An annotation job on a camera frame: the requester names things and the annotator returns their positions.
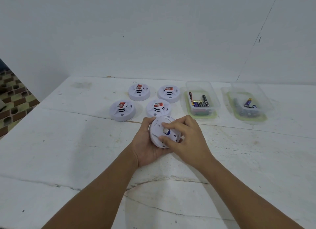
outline table surface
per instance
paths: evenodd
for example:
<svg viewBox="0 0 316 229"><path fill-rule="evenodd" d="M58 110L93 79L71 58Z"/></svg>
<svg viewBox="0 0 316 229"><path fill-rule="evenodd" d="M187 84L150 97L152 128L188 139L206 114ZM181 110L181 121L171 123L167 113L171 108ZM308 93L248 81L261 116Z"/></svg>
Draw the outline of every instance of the table surface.
<svg viewBox="0 0 316 229"><path fill-rule="evenodd" d="M135 102L128 122L110 105L134 83L149 99ZM165 84L154 79L69 77L0 140L0 227L40 228L96 178L130 143L146 104ZM316 224L316 86L260 85L274 110L264 123L236 119L229 83L212 83L217 118L197 120L213 155L256 193L305 228ZM183 98L171 116L187 114ZM239 228L205 178L175 154L136 171L113 228Z"/></svg>

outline smoke detector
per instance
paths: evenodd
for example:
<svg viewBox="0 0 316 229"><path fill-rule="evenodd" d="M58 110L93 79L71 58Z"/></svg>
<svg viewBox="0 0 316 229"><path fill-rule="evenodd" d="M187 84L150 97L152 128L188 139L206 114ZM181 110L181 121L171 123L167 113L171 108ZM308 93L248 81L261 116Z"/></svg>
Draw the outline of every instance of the smoke detector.
<svg viewBox="0 0 316 229"><path fill-rule="evenodd" d="M164 85L158 90L158 98L175 103L180 98L180 89L174 85Z"/></svg>
<svg viewBox="0 0 316 229"><path fill-rule="evenodd" d="M131 100L119 100L110 107L110 115L115 121L126 121L135 116L136 108Z"/></svg>
<svg viewBox="0 0 316 229"><path fill-rule="evenodd" d="M175 142L179 142L181 133L176 129L164 128L161 123L171 123L174 119L170 116L160 116L156 118L149 126L149 136L153 144L160 148L169 148L163 142L161 142L159 136L167 136Z"/></svg>
<svg viewBox="0 0 316 229"><path fill-rule="evenodd" d="M146 106L146 113L148 117L169 116L171 114L170 103L163 99L150 101Z"/></svg>
<svg viewBox="0 0 316 229"><path fill-rule="evenodd" d="M150 96L150 89L147 84L134 84L128 89L129 97L134 101L144 101Z"/></svg>

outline patterned floor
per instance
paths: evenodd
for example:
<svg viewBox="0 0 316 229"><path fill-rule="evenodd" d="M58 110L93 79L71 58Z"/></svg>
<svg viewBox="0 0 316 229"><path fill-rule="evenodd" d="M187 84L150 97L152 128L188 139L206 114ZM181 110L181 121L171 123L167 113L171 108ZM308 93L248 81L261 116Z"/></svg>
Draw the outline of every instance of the patterned floor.
<svg viewBox="0 0 316 229"><path fill-rule="evenodd" d="M9 69L0 71L0 86L7 90L0 94L6 104L0 109L1 139L40 102Z"/></svg>

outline hand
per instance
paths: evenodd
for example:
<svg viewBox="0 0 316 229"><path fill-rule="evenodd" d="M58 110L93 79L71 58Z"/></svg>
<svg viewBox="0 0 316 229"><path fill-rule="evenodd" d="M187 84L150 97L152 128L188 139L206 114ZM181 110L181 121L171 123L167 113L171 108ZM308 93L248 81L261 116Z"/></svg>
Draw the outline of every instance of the hand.
<svg viewBox="0 0 316 229"><path fill-rule="evenodd" d="M154 120L155 117L145 117L134 139L130 143L130 148L137 159L138 167L148 165L161 155L172 152L169 148L159 148L152 143L148 128Z"/></svg>
<svg viewBox="0 0 316 229"><path fill-rule="evenodd" d="M206 144L198 123L190 115L179 118L172 123L162 123L162 126L176 129L184 135L185 138L180 143L174 142L166 136L160 136L159 139L185 163L199 169L204 163L210 163L210 160L215 159Z"/></svg>

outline clear plastic box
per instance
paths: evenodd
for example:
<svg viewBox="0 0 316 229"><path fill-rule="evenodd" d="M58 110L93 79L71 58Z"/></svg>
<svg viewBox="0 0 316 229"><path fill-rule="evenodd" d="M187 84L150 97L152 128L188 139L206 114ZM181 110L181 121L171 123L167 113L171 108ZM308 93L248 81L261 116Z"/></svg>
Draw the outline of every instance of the clear plastic box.
<svg viewBox="0 0 316 229"><path fill-rule="evenodd" d="M229 96L235 106L236 112L241 117L255 118L273 109L273 106L267 96L264 94L258 84L255 83L230 83L231 88ZM251 99L249 107L245 103Z"/></svg>
<svg viewBox="0 0 316 229"><path fill-rule="evenodd" d="M194 107L191 104L189 92L192 93L193 100L203 101L202 95L205 95L210 106ZM216 111L217 108L220 108L221 106L211 83L207 81L188 81L186 83L186 96L190 104L191 113L195 116L211 115L213 112Z"/></svg>

